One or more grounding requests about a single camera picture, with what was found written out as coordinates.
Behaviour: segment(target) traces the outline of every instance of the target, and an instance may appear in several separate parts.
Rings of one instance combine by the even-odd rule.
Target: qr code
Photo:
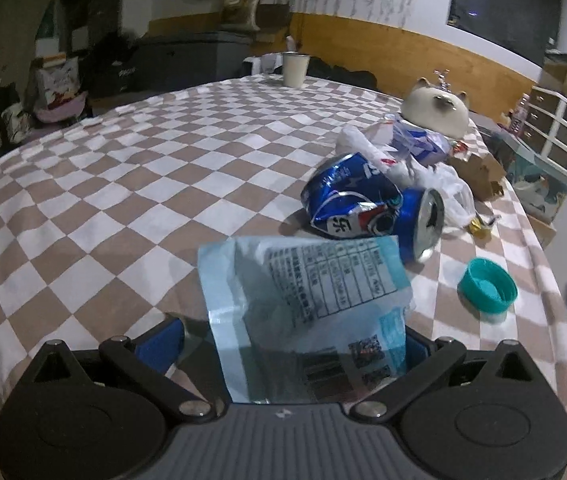
[[[307,384],[317,400],[338,398],[353,391],[336,348],[305,354],[301,359],[301,366]]]
[[[377,336],[361,339],[356,343],[348,345],[350,353],[357,368],[363,368],[371,363],[383,359],[383,350]]]
[[[385,365],[382,368],[378,368],[377,370],[373,370],[368,374],[363,374],[361,377],[363,380],[363,384],[365,384],[366,388],[370,391],[374,390],[384,379],[392,377],[392,372],[390,371],[390,367]]]

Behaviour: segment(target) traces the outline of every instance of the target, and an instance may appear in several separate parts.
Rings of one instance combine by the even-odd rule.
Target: plush toy
[[[401,115],[421,128],[463,139],[470,121],[468,96],[466,92],[447,92],[422,77],[401,105]]]

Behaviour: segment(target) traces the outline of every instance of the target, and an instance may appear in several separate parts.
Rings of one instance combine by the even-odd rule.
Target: checkered tablecloth
[[[112,335],[145,332],[165,312],[196,333],[207,319],[197,248],[228,236],[309,235],[299,194],[337,132],[398,107],[347,85],[308,78],[295,90],[258,75],[150,98],[4,156],[0,392],[9,393],[50,338],[96,348]],[[480,138],[465,140],[487,153]],[[567,408],[567,322],[557,283],[510,186],[491,206],[502,219],[488,241],[446,231],[435,255],[408,269],[415,311],[407,322],[471,349],[519,339]],[[499,263],[519,287],[501,325],[458,297],[476,256]]]

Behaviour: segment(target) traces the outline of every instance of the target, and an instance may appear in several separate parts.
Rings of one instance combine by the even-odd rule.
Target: white plastic bag
[[[335,146],[335,153],[361,153],[386,175],[399,189],[429,187],[438,190],[445,205],[445,224],[464,228],[476,216],[475,201],[470,186],[460,179],[454,168],[440,162],[430,168],[419,164],[411,155],[396,160],[393,153],[385,153],[375,146],[355,126],[344,126]]]
[[[415,164],[415,184],[438,190],[445,206],[445,224],[464,228],[477,215],[470,186],[460,179],[454,168],[440,162],[434,168]]]
[[[349,124],[343,127],[339,137],[337,137],[335,154],[342,155],[343,153],[359,152],[375,168],[390,178],[399,189],[412,186],[414,184],[412,174],[412,161],[414,159],[410,157],[408,160],[397,160],[392,155],[395,151],[394,148],[390,146],[384,146],[384,148],[389,153],[383,152],[370,140],[366,139],[365,135],[358,128]]]

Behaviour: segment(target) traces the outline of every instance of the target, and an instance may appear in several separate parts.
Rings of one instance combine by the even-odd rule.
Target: gray storage box
[[[233,32],[183,32],[139,40],[137,87],[170,92],[241,76],[252,40]]]

